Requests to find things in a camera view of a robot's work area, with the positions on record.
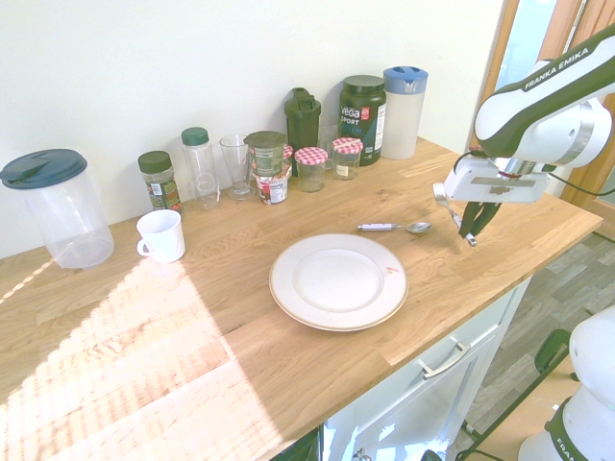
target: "white plate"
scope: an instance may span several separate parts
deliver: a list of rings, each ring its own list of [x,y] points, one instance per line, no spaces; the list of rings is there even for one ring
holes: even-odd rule
[[[407,294],[406,270],[380,243],[344,233],[301,240],[274,262],[271,293],[292,318],[354,331],[383,322]]]

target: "white cabinet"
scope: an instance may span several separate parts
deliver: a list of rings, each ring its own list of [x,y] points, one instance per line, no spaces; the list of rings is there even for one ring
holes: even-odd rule
[[[485,308],[325,423],[325,459],[420,460],[444,453],[463,419],[529,281]]]

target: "blue pitcher lid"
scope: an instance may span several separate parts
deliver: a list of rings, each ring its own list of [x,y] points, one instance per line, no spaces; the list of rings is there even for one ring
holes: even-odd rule
[[[69,149],[49,149],[16,158],[2,171],[2,184],[10,189],[39,189],[68,181],[87,168],[87,160]]]
[[[427,88],[429,74],[408,65],[391,67],[384,71],[384,90],[395,94],[420,94]]]

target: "cabinet door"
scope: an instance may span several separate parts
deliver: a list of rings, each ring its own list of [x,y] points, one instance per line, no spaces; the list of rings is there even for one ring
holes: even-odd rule
[[[339,453],[332,452],[335,457],[330,460],[351,461],[358,452],[373,461],[419,461],[426,449],[443,454],[455,439],[479,389],[482,376],[473,372],[490,355],[496,335],[493,331],[483,336],[478,343],[469,345],[467,352],[463,345],[459,346],[443,365],[422,364],[425,367],[420,380],[401,401],[368,426],[354,425],[344,453],[339,457]],[[436,369],[435,374],[429,373],[432,369]]]

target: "drawer handle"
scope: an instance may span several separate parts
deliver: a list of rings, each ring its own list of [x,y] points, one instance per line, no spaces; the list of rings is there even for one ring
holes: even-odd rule
[[[438,375],[442,375],[447,370],[453,368],[455,364],[459,360],[461,360],[470,351],[470,349],[472,349],[471,344],[463,344],[463,343],[457,343],[455,347],[459,349],[461,353],[457,357],[455,357],[455,359],[451,360],[449,363],[445,363],[438,369],[432,370],[429,366],[427,366],[425,363],[421,361],[421,365],[423,366],[423,371],[425,372],[425,374],[423,375],[423,378],[431,379]]]

